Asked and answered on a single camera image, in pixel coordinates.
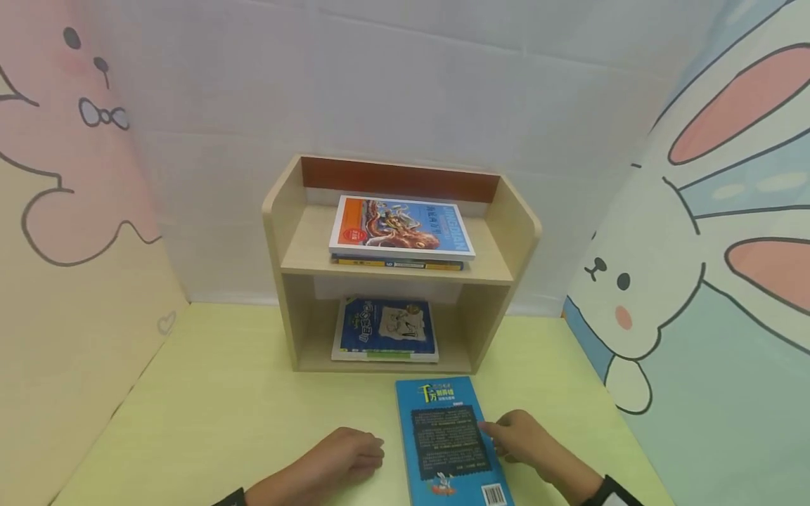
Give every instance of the bunny eye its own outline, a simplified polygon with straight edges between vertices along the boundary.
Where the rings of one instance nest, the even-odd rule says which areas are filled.
[[[619,274],[619,277],[616,278],[616,286],[619,287],[619,290],[625,291],[630,288],[630,274],[623,272]]]
[[[76,32],[75,28],[65,28],[65,31],[62,32],[62,37],[65,39],[65,44],[67,44],[67,47],[71,49],[78,49],[82,47],[82,40],[79,39],[79,34]]]

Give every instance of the desk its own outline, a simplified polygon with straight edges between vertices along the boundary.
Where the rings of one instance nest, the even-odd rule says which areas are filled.
[[[408,506],[394,381],[292,372],[277,308],[192,304],[53,506],[207,506],[346,425],[386,440],[386,461],[334,504]],[[565,322],[507,317],[473,377],[484,414],[523,408],[648,506],[672,506]],[[562,505],[506,466],[519,505]]]

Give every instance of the book spine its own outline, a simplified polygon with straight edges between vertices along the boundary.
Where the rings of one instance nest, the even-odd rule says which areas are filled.
[[[401,260],[361,260],[355,258],[333,258],[333,263],[341,266],[402,267],[406,269],[463,270],[463,262],[413,262]]]

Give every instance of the blue book cover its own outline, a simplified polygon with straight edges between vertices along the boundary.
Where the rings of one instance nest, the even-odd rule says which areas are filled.
[[[465,261],[475,251],[455,204],[343,195],[331,253]]]
[[[468,377],[397,381],[413,506],[513,506]]]
[[[439,359],[430,303],[424,300],[341,300],[333,360]]]

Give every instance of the wooden bookshelf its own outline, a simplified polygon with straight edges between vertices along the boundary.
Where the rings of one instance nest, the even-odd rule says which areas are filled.
[[[484,204],[483,216],[463,217],[475,260],[461,271],[333,264],[329,238],[336,202],[309,202],[308,188]],[[306,155],[287,166],[262,215],[290,359],[302,372],[475,374],[541,233],[537,217],[497,174]],[[432,304],[439,363],[332,361],[338,301],[315,298],[315,276],[461,284],[455,304]]]

